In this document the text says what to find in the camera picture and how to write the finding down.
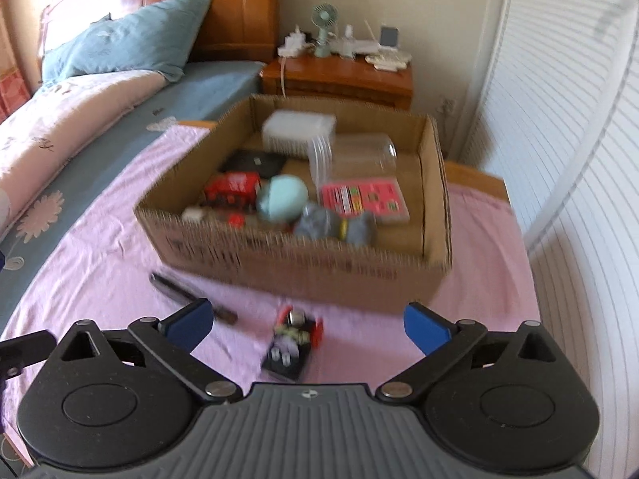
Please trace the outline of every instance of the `cable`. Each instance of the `cable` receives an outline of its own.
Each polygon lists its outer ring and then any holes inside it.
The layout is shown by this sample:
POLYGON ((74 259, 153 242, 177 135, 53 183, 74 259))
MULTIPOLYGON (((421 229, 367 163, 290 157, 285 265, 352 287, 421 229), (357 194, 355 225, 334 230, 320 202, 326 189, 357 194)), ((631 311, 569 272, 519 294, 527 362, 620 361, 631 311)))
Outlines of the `cable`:
POLYGON ((375 34, 373 34, 373 29, 371 28, 371 25, 368 24, 368 20, 363 20, 363 22, 366 24, 368 33, 371 35, 371 38, 373 39, 373 41, 377 41, 377 38, 375 38, 375 34))
POLYGON ((284 88, 284 66, 286 65, 286 57, 280 58, 280 83, 282 84, 282 95, 286 98, 286 88, 284 88))

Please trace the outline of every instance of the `small fan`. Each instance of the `small fan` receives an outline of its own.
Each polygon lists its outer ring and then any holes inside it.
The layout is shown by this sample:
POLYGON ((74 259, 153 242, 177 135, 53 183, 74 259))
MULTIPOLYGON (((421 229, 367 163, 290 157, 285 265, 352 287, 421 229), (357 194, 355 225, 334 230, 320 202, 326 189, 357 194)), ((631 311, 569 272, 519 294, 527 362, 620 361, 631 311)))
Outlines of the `small fan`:
POLYGON ((321 4, 313 9, 312 21, 319 27, 318 43, 315 47, 315 57, 330 56, 328 44, 328 29, 337 21, 337 9, 330 4, 321 4))

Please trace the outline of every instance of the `gray textured surface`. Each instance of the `gray textured surface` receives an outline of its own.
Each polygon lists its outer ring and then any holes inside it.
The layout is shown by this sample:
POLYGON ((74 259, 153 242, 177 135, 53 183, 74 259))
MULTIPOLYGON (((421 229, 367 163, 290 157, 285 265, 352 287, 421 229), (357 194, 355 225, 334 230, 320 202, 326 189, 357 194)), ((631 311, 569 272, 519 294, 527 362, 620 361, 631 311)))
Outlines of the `gray textured surface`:
MULTIPOLYGON (((363 386, 258 384, 239 403, 205 409, 189 435, 133 469, 79 474, 42 466, 30 479, 486 479, 430 440, 414 411, 363 386)), ((577 469, 544 479, 587 479, 577 469)))

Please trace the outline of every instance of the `pen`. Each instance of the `pen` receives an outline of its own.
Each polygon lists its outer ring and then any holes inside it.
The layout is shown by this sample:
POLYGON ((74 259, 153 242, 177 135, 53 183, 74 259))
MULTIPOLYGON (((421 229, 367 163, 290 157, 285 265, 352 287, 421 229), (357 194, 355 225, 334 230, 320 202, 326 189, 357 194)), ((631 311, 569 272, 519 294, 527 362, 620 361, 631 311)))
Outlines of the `pen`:
MULTIPOLYGON (((193 301, 197 301, 199 299, 199 297, 189 292, 188 290, 184 290, 184 288, 182 288, 174 281, 171 281, 170 279, 161 276, 156 272, 152 272, 151 275, 149 275, 149 281, 156 290, 167 296, 169 299, 174 300, 175 302, 181 303, 186 300, 192 303, 193 301)), ((213 304, 213 313, 215 313, 216 319, 219 319, 229 326, 234 325, 238 321, 237 313, 220 305, 213 304)))

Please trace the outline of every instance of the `pink sheet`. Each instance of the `pink sheet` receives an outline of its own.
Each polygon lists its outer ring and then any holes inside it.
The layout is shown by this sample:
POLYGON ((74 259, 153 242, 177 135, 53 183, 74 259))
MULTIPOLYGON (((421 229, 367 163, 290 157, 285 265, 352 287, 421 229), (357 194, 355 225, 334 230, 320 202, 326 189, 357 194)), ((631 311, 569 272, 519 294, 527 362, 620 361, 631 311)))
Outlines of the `pink sheet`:
MULTIPOLYGON (((276 297, 163 268, 133 216, 145 190, 206 133, 176 126, 140 153, 60 241, 16 308, 3 339, 48 329, 62 336, 79 319, 120 329, 145 315, 173 313, 174 302, 148 282, 151 271, 173 273, 214 301, 238 312, 233 328, 215 325, 193 355, 248 391, 264 380, 260 363, 277 311, 292 303, 324 318, 325 340, 309 366, 309 382, 366 382, 372 390, 421 358, 400 316, 364 313, 276 297)), ((522 234, 510 207, 491 196, 449 186, 454 264, 431 308, 456 321, 476 319, 489 329, 513 331, 539 319, 522 234)), ((40 366, 8 382, 2 417, 26 455, 15 414, 40 366)))

